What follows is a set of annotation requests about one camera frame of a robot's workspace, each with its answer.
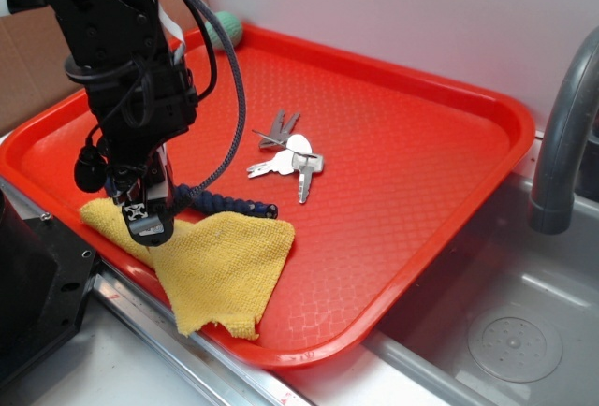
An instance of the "orange tray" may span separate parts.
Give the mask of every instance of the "orange tray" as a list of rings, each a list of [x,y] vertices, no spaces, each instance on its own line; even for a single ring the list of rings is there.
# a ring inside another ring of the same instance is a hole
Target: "orange tray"
[[[246,133],[210,190],[275,203],[296,240],[257,326],[260,338],[202,331],[246,362],[277,369],[311,364],[359,342],[435,258],[529,149],[533,120],[515,100],[289,36],[245,26],[238,57],[247,93]],[[207,78],[197,35],[187,62]],[[177,183],[197,184],[220,164],[237,121],[232,78],[219,82],[191,131],[168,151]],[[325,156],[307,203],[298,176],[248,179],[271,158],[268,132],[279,109],[300,112],[294,132]],[[0,173],[55,214],[143,289],[168,303],[152,270],[80,222],[95,198],[77,189],[73,165],[95,123],[83,92],[21,126],[0,147]],[[186,212],[187,219],[200,216]]]

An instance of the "yellow cloth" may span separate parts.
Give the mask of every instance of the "yellow cloth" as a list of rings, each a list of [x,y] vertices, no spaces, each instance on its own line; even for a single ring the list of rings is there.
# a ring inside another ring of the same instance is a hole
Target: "yellow cloth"
[[[260,321],[295,238],[292,224],[214,214],[196,224],[175,221],[175,233],[159,247],[129,236],[119,208],[107,198],[80,210],[81,219],[156,271],[179,332],[189,336],[209,322],[233,337],[257,339]]]

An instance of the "sink drain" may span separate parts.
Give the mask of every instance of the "sink drain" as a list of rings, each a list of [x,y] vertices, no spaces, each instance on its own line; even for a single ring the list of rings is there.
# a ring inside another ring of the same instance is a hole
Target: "sink drain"
[[[478,316],[470,325],[468,347],[483,370],[514,383],[545,378],[562,359],[557,330],[542,317],[511,306]]]

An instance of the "bunch of keys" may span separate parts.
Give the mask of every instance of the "bunch of keys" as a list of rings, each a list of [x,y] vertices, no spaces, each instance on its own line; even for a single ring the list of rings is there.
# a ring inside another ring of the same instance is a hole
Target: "bunch of keys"
[[[289,175],[297,170],[299,172],[299,203],[305,203],[310,192],[312,174],[322,172],[325,160],[322,155],[312,152],[312,146],[304,135],[291,135],[291,129],[299,115],[294,114],[289,123],[283,125],[284,115],[284,111],[279,111],[269,135],[253,130],[262,137],[259,144],[261,149],[274,145],[281,146],[283,149],[269,161],[248,167],[248,177],[252,179],[269,172]]]

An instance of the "stainless steel sink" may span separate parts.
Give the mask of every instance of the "stainless steel sink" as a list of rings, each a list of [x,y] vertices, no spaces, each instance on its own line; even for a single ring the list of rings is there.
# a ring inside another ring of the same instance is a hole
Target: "stainless steel sink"
[[[510,176],[366,343],[390,338],[448,402],[599,404],[599,208],[577,200],[568,231],[541,235],[530,188]]]

